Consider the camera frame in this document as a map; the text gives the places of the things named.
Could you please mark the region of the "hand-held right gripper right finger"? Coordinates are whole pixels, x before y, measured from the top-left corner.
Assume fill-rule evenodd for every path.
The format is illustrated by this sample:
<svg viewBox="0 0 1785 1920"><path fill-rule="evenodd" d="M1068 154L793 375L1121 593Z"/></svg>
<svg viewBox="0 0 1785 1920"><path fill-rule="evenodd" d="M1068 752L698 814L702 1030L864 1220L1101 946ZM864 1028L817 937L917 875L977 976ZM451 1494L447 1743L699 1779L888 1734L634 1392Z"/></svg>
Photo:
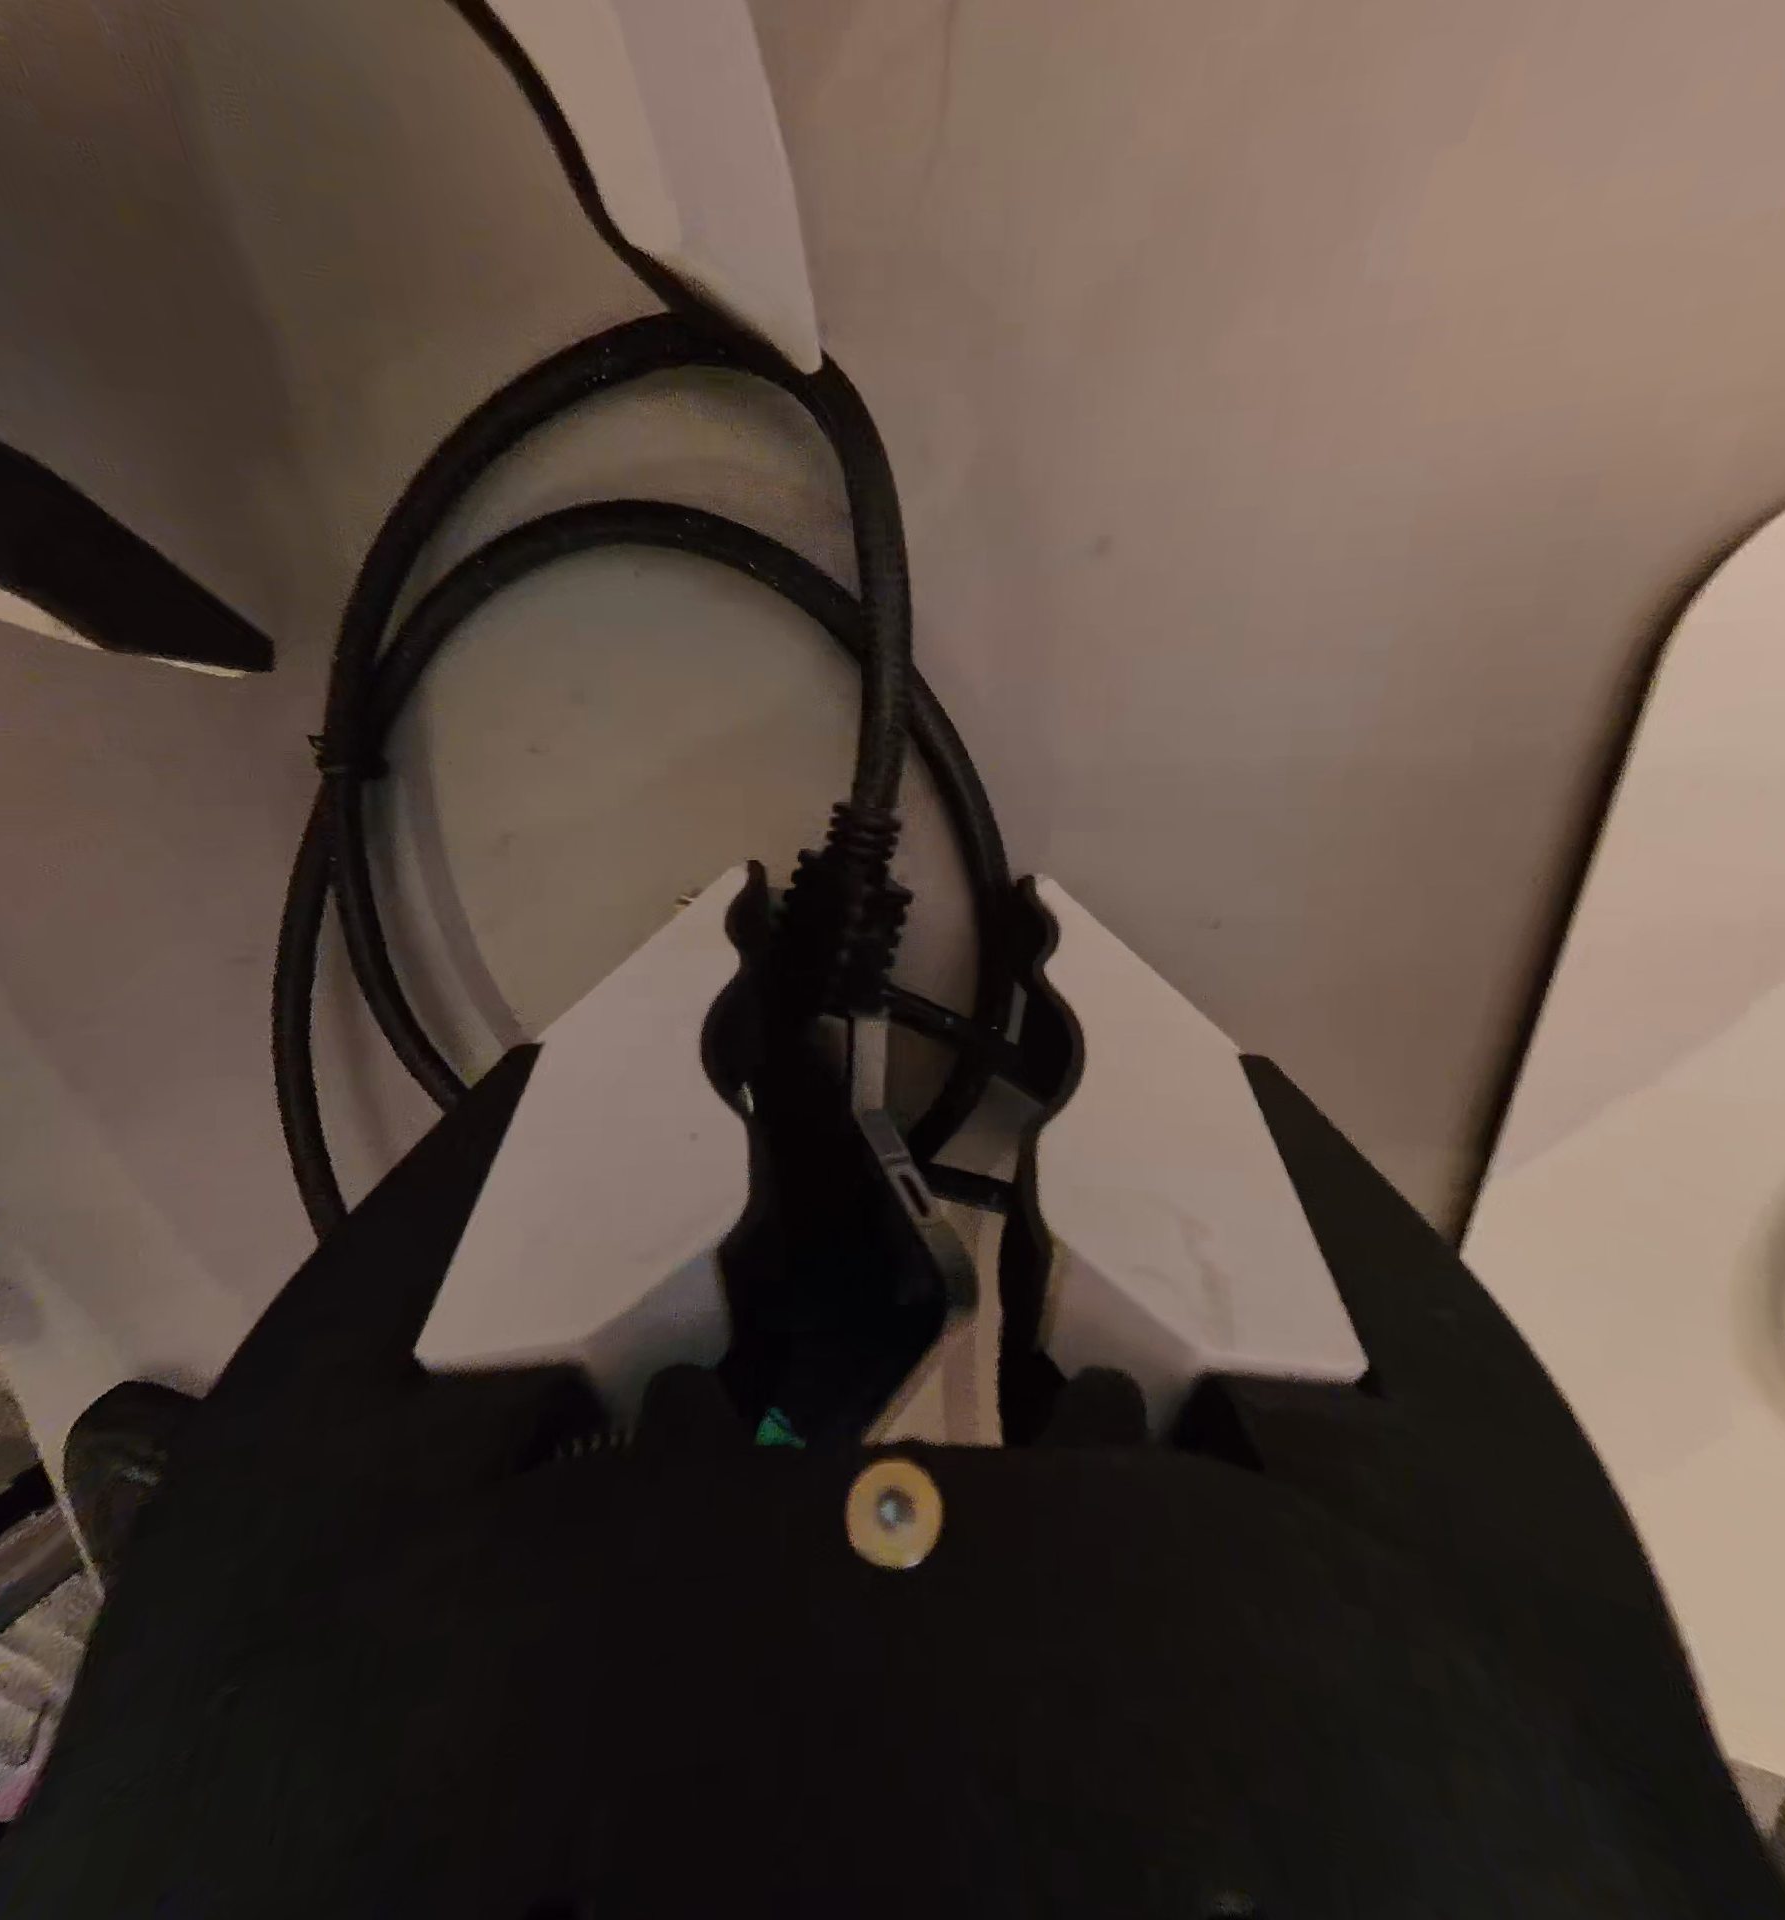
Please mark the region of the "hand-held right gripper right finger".
<svg viewBox="0 0 1785 1920"><path fill-rule="evenodd" d="M1000 1240L1003 1436L1037 1438L1090 1369L1158 1431L1204 1379L1366 1379L1240 1043L1048 877L1014 928L1033 1111Z"/></svg>

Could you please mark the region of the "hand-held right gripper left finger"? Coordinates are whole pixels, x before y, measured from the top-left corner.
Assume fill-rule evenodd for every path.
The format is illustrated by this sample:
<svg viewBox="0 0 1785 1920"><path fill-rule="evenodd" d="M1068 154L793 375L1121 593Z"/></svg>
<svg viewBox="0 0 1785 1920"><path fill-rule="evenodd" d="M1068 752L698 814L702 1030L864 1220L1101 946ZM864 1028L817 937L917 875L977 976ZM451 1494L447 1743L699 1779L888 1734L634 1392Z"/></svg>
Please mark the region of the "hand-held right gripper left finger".
<svg viewBox="0 0 1785 1920"><path fill-rule="evenodd" d="M735 984L731 867L542 1033L416 1359L435 1374L567 1363L604 1405L719 1363L719 1249L749 1198L744 1119L705 1068Z"/></svg>

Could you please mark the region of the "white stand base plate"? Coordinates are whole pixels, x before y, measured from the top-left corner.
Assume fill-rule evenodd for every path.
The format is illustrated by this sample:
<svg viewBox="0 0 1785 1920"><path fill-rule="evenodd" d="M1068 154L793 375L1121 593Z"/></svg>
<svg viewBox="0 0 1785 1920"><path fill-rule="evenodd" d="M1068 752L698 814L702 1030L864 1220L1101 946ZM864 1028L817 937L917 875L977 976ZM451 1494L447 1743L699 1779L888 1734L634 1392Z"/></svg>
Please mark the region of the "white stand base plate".
<svg viewBox="0 0 1785 1920"><path fill-rule="evenodd" d="M1785 509L1650 667L1465 1258L1785 1778Z"/></svg>

